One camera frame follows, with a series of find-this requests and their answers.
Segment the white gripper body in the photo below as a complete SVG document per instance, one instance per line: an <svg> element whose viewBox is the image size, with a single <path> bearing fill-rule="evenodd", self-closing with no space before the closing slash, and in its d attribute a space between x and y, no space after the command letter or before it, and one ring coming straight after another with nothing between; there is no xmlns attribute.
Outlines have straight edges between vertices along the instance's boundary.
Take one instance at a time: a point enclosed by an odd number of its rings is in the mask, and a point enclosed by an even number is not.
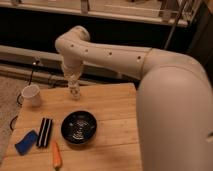
<svg viewBox="0 0 213 171"><path fill-rule="evenodd" d="M65 63L61 64L64 78L68 81L69 87L78 87L78 80L83 72L83 64L78 66L67 66Z"/></svg>

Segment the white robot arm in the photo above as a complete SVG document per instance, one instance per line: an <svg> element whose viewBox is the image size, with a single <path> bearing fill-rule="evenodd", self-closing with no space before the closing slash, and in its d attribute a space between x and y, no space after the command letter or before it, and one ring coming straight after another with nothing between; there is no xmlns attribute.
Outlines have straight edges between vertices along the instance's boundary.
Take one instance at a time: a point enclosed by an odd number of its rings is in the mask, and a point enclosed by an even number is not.
<svg viewBox="0 0 213 171"><path fill-rule="evenodd" d="M213 171L213 87L202 65L180 53L96 44L75 26L55 41L66 75L85 61L140 81L136 96L144 171Z"/></svg>

